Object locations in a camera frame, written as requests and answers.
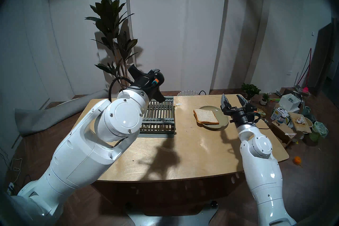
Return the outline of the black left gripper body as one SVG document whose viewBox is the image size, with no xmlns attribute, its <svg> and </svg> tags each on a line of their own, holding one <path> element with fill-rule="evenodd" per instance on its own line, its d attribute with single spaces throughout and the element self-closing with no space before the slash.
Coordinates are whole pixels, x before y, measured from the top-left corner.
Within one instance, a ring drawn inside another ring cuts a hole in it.
<svg viewBox="0 0 339 226">
<path fill-rule="evenodd" d="M 135 65 L 128 68 L 128 72 L 134 79 L 129 90 L 142 90 L 148 96 L 153 96 L 160 84 L 160 70 L 152 69 L 148 73 L 141 72 Z"/>
</svg>

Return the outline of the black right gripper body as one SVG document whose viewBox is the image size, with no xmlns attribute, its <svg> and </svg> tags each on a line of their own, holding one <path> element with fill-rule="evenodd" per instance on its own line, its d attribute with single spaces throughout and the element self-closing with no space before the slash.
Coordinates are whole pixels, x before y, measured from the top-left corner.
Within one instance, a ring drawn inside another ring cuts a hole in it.
<svg viewBox="0 0 339 226">
<path fill-rule="evenodd" d="M 230 123 L 235 123 L 236 127 L 244 124 L 254 125 L 259 122 L 261 115 L 257 112 L 257 107 L 249 104 L 248 108 L 237 108 L 229 105 L 229 109 L 222 109 L 224 115 L 230 116 Z"/>
</svg>

